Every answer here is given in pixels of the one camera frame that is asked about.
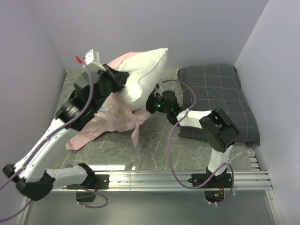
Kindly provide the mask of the pink printed pillowcase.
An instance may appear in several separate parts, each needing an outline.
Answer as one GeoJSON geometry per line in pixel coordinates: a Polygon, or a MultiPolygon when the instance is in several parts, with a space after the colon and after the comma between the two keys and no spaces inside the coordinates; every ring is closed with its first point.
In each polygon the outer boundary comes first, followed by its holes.
{"type": "MultiPolygon", "coordinates": [[[[108,63],[108,66],[117,70],[113,61],[108,63]]],[[[123,132],[132,130],[131,139],[133,144],[137,145],[139,126],[150,117],[150,113],[147,112],[146,105],[132,111],[123,99],[121,92],[109,95],[96,112],[95,117],[76,136],[67,142],[66,148],[68,150],[79,150],[101,134],[114,131],[123,132]]]]}

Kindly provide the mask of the white pillow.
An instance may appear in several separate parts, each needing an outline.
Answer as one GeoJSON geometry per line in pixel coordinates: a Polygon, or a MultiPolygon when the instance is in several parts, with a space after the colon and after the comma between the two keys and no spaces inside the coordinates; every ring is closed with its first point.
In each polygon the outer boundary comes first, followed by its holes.
{"type": "Polygon", "coordinates": [[[150,93],[162,77],[167,56],[168,48],[158,48],[128,52],[113,61],[118,71],[129,73],[121,95],[132,111],[146,105],[150,93]]]}

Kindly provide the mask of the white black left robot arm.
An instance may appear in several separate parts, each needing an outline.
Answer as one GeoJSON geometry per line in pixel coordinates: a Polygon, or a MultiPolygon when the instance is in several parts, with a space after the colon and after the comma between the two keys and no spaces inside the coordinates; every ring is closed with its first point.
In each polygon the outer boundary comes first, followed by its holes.
{"type": "Polygon", "coordinates": [[[66,143],[94,118],[106,98],[125,88],[128,78],[128,72],[117,71],[108,65],[80,74],[69,99],[56,112],[35,147],[18,163],[3,168],[4,174],[23,196],[39,201],[53,189],[63,186],[95,187],[95,172],[85,163],[57,170],[48,166],[66,143]]]}

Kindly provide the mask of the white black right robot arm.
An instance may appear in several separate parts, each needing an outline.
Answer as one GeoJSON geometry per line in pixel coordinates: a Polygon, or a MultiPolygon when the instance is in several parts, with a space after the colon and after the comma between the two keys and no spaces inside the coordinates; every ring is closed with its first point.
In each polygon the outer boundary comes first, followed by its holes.
{"type": "Polygon", "coordinates": [[[217,187],[222,183],[226,175],[229,154],[237,138],[240,135],[239,129],[221,108],[212,111],[192,111],[190,108],[183,109],[179,106],[174,91],[164,91],[162,94],[152,92],[147,100],[147,111],[150,113],[164,113],[173,125],[169,137],[168,148],[171,147],[172,135],[176,127],[190,127],[201,129],[210,144],[211,157],[206,169],[206,180],[201,181],[194,187],[189,187],[182,183],[177,177],[173,165],[172,157],[169,152],[169,164],[172,174],[176,181],[185,188],[203,188],[207,184],[217,187]]]}

